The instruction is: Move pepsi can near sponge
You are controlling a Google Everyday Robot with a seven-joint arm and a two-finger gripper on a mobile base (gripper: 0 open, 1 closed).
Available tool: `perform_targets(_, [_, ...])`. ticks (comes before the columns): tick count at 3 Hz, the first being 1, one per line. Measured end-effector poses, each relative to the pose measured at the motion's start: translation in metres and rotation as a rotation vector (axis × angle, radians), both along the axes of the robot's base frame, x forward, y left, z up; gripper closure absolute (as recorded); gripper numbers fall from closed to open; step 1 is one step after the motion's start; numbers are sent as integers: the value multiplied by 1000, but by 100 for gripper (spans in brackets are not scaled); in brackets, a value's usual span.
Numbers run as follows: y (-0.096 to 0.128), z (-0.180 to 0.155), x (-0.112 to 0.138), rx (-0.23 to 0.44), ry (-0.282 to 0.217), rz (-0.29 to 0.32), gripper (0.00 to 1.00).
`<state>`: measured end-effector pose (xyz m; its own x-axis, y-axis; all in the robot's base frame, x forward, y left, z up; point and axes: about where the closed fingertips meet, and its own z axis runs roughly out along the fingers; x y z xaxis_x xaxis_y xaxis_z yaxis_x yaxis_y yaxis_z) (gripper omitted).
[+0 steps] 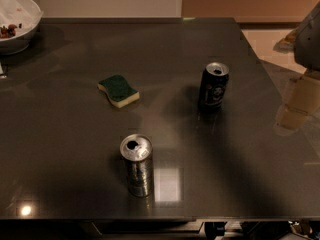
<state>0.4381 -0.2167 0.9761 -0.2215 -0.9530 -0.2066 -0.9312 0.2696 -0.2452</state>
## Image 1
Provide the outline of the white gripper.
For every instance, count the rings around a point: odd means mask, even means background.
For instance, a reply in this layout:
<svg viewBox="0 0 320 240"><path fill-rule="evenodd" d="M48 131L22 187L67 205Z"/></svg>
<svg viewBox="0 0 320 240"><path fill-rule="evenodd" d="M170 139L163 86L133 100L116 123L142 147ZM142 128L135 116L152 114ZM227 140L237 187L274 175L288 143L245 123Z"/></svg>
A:
<svg viewBox="0 0 320 240"><path fill-rule="evenodd" d="M308 68L291 78L276 115L278 131L296 131L320 108L320 2L297 28L295 62Z"/></svg>

